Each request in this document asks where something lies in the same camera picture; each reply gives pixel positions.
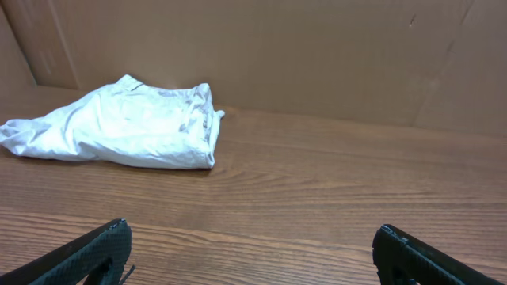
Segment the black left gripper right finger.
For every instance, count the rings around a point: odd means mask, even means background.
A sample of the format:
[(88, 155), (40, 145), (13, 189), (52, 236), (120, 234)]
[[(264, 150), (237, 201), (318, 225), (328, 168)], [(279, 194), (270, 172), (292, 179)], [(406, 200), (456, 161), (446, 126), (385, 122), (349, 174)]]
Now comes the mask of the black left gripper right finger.
[(502, 285), (389, 224), (376, 231), (372, 258), (381, 285)]

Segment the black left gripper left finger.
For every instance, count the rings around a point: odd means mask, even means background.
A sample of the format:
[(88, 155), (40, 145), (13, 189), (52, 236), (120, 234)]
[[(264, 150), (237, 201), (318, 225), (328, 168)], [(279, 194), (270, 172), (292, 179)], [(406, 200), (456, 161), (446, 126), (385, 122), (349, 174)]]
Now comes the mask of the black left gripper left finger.
[(1, 285), (122, 285), (132, 230), (117, 218), (1, 276)]

